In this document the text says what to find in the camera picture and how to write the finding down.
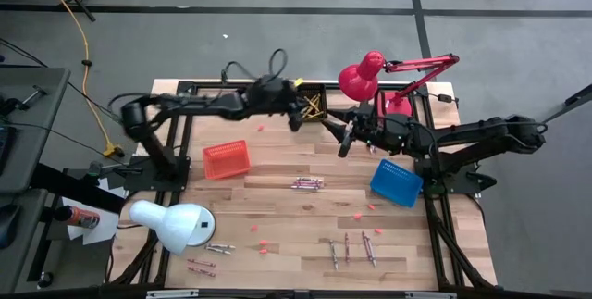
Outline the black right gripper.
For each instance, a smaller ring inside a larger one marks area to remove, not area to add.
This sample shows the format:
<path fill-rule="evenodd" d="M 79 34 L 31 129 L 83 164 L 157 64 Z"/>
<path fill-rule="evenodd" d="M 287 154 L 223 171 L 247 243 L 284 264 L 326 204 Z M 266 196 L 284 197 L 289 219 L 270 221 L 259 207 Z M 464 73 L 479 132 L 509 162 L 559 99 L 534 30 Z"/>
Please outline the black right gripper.
<path fill-rule="evenodd" d="M 323 120 L 322 125 L 339 141 L 339 157 L 345 157 L 354 141 L 387 151 L 396 155 L 410 135 L 410 128 L 402 118 L 390 117 L 386 113 L 386 96 L 377 91 L 374 101 L 360 103 L 348 109 L 329 109 L 327 114 L 344 123 Z"/>

